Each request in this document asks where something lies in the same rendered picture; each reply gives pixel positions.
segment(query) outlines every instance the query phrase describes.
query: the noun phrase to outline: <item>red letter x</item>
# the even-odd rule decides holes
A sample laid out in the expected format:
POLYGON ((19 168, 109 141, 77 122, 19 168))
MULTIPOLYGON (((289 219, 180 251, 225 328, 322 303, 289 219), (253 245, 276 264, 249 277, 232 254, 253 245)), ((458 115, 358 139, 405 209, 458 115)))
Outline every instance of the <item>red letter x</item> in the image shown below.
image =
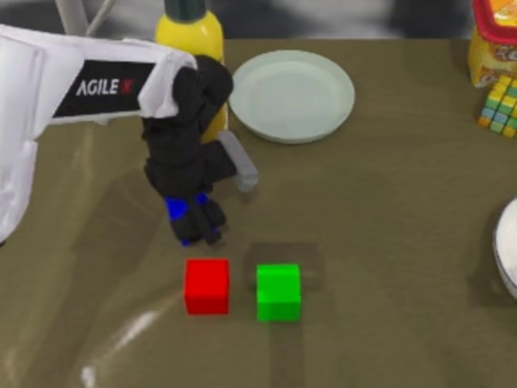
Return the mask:
POLYGON ((123 80, 122 81, 122 90, 120 91, 120 93, 122 93, 123 95, 131 93, 132 85, 133 85, 133 80, 132 79, 125 79, 125 80, 123 80))

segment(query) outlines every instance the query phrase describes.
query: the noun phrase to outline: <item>red lid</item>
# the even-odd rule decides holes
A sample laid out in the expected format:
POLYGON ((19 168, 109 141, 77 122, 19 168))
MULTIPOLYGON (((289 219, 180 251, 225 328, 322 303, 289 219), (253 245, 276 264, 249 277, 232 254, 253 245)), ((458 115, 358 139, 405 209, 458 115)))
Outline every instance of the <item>red lid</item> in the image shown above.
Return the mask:
POLYGON ((474 0, 474 18, 477 30, 486 40, 499 44, 517 44, 517 28, 498 25, 490 0, 474 0))

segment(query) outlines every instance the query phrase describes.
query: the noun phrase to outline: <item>gray floor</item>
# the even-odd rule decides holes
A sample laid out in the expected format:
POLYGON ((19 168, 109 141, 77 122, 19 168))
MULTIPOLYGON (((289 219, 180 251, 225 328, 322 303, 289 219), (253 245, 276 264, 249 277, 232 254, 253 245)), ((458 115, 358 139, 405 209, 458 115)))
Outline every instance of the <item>gray floor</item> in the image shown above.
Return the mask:
MULTIPOLYGON (((101 0, 84 0, 92 15, 101 0)), ((151 38, 163 0, 119 0, 101 36, 151 38)), ((228 38, 467 36, 469 0, 208 0, 228 38)), ((62 32, 53 0, 0 0, 0 23, 62 32)))

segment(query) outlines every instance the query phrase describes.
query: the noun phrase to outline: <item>colorful puzzle cube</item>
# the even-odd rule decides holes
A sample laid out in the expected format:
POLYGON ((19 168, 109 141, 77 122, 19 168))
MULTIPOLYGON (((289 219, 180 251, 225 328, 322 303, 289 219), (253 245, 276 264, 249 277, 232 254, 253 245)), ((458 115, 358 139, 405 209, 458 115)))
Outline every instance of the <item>colorful puzzle cube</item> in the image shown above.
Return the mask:
POLYGON ((297 321, 301 315, 301 272, 296 264, 257 266, 257 320, 297 321))
POLYGON ((481 111, 478 124, 506 137, 517 133, 517 80, 502 75, 481 111))
POLYGON ((191 315, 228 314, 228 260, 188 259, 183 299, 191 315))

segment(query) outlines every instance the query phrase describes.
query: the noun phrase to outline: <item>brown table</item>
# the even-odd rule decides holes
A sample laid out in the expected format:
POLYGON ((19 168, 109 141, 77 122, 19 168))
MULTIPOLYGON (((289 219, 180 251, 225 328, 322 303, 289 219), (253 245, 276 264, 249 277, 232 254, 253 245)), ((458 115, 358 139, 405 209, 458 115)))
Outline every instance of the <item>brown table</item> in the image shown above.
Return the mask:
POLYGON ((251 196, 215 193, 217 249, 182 249, 146 183, 139 120, 49 129, 23 224, 0 253, 0 385, 13 388, 494 388, 515 384, 517 306, 491 232, 517 194, 515 141, 475 124, 463 41, 231 41, 304 49, 357 105, 312 145, 259 140, 251 196), (189 318, 183 261, 225 256, 232 312, 189 318), (302 323, 255 322, 257 262, 297 261, 302 323))

